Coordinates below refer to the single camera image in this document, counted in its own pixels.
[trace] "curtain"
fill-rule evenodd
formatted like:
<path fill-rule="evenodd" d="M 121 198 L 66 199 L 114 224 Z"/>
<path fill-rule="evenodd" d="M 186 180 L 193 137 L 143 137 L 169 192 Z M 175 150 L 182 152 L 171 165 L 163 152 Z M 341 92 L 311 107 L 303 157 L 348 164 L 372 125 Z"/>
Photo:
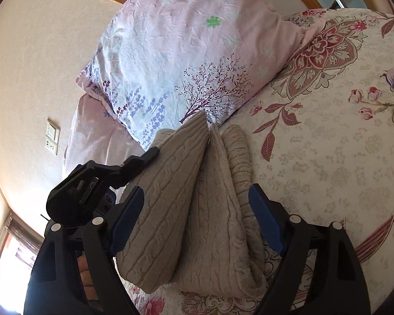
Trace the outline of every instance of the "curtain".
<path fill-rule="evenodd" d="M 29 249 L 35 255 L 38 254 L 42 242 L 36 236 L 32 235 L 29 230 L 26 229 L 24 224 L 18 221 L 18 219 L 15 216 L 12 216 L 12 214 L 7 219 L 5 228 L 6 231 L 24 247 Z"/>

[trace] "blue gripper pad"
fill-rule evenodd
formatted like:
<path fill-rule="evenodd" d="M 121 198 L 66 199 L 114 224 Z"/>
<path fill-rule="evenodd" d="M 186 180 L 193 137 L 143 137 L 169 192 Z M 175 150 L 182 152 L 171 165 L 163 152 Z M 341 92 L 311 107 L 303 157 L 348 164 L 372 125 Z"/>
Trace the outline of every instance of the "blue gripper pad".
<path fill-rule="evenodd" d="M 144 191 L 140 187 L 134 188 L 128 195 L 125 202 L 128 203 L 125 206 L 123 212 L 120 214 L 117 222 L 112 227 L 110 232 L 110 247 L 108 253 L 115 256 L 117 252 L 124 249 L 127 244 L 127 240 L 130 237 L 131 231 L 133 231 L 134 225 L 136 224 L 137 218 L 142 211 L 144 205 Z"/>
<path fill-rule="evenodd" d="M 267 196 L 258 184 L 254 184 L 250 187 L 248 191 L 248 200 L 255 218 L 260 225 L 261 233 L 267 241 L 268 246 L 282 256 L 286 251 L 283 231 L 267 205 L 266 199 L 268 200 Z"/>

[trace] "cable knit pattern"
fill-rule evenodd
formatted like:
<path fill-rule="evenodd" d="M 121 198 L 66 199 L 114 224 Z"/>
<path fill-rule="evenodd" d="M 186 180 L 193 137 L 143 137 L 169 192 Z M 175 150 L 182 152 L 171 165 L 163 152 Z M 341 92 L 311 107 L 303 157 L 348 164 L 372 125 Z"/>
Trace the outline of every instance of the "cable knit pattern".
<path fill-rule="evenodd" d="M 252 169 L 247 140 L 241 127 L 232 125 L 223 131 L 222 141 L 228 155 L 236 197 L 241 207 L 242 223 L 247 236 L 250 259 L 258 269 L 264 271 L 264 249 L 260 226 L 248 202 Z"/>
<path fill-rule="evenodd" d="M 194 186 L 172 285 L 225 297 L 254 298 L 266 291 L 262 270 L 249 257 L 241 207 L 217 127 L 211 128 Z"/>
<path fill-rule="evenodd" d="M 121 197 L 123 202 L 135 185 L 145 191 L 143 210 L 127 245 L 116 258 L 120 275 L 146 293 L 168 283 L 173 276 L 208 138 L 204 112 L 175 133 L 163 130 L 155 139 L 162 140 L 158 158 L 128 184 Z"/>

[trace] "wall outlet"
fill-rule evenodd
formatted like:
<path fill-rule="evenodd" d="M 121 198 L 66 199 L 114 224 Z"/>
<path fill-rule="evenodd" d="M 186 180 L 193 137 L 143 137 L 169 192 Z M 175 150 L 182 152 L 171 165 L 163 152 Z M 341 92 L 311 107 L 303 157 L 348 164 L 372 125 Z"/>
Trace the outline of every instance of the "wall outlet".
<path fill-rule="evenodd" d="M 57 143 L 55 143 L 48 136 L 45 136 L 45 148 L 47 148 L 54 155 L 57 155 Z"/>

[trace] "cream floral fabric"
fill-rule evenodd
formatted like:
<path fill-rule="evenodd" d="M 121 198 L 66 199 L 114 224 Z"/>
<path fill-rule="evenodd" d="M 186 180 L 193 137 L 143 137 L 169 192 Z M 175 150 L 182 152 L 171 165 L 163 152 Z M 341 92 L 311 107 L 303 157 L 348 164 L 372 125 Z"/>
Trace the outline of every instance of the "cream floral fabric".
<path fill-rule="evenodd" d="M 307 222 L 344 224 L 362 262 L 371 308 L 394 288 L 394 16 L 365 9 L 313 10 L 322 33 L 232 116 L 246 134 L 252 182 Z M 280 257 L 265 247 L 270 278 Z M 294 306 L 303 304 L 314 254 Z M 251 314 L 257 300 L 159 289 L 128 292 L 142 314 Z"/>

